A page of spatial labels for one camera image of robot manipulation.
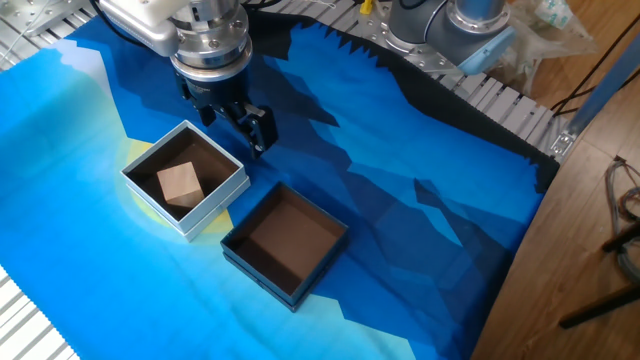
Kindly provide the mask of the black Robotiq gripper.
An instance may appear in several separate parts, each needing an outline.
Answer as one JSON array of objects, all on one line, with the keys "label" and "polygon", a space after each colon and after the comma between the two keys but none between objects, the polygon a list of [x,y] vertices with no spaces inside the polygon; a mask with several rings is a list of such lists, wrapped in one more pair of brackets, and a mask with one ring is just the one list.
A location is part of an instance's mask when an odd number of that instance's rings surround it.
[{"label": "black Robotiq gripper", "polygon": [[248,142],[253,159],[260,158],[278,140],[272,109],[250,103],[248,65],[241,70],[230,66],[198,69],[181,63],[173,67],[180,96],[194,104],[205,127],[217,118],[212,107],[221,107],[221,115]]}]

